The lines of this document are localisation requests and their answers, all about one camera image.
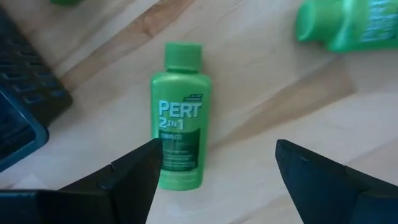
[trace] bottle label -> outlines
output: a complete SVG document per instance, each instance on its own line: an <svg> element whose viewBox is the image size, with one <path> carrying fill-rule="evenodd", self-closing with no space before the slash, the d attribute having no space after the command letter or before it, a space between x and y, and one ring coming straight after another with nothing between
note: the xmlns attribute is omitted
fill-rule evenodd
<svg viewBox="0 0 398 224"><path fill-rule="evenodd" d="M398 37L398 1L369 0L369 20L361 36L362 42Z"/></svg>
<svg viewBox="0 0 398 224"><path fill-rule="evenodd" d="M191 171L198 167L200 129L191 133L159 131L163 140L162 169Z"/></svg>
<svg viewBox="0 0 398 224"><path fill-rule="evenodd" d="M202 94L192 94L180 102L159 101L163 170L191 171L198 167L202 98Z"/></svg>

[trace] dark blue container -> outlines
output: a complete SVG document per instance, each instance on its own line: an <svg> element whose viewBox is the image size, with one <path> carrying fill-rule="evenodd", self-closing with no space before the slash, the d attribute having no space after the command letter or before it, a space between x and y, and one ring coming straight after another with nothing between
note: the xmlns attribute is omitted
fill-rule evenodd
<svg viewBox="0 0 398 224"><path fill-rule="evenodd" d="M72 103L17 26L0 9L0 172L42 147L47 127Z"/></svg>

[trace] wooden surface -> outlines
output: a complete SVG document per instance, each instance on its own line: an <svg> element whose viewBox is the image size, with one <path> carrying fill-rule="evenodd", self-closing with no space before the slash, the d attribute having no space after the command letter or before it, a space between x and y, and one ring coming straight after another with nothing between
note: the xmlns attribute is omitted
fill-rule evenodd
<svg viewBox="0 0 398 224"><path fill-rule="evenodd" d="M215 83L205 182L158 190L148 223L301 223L274 159L288 139L398 184L398 52L298 44L302 0L1 0L75 103L2 188L59 189L150 139L164 42L205 44Z"/></svg>

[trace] green object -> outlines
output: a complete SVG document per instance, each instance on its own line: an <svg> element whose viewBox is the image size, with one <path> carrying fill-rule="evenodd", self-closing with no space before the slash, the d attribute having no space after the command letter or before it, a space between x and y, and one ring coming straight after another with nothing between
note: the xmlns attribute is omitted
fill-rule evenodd
<svg viewBox="0 0 398 224"><path fill-rule="evenodd" d="M299 41L334 52L398 47L398 0L309 0L296 20Z"/></svg>
<svg viewBox="0 0 398 224"><path fill-rule="evenodd" d="M82 0L50 0L51 3L60 4L60 5L64 5L64 6L77 4L78 2L81 2L81 1Z"/></svg>
<svg viewBox="0 0 398 224"><path fill-rule="evenodd" d="M193 190L201 186L212 84L201 69L201 45L169 42L166 72L152 78L152 137L163 140L159 186Z"/></svg>

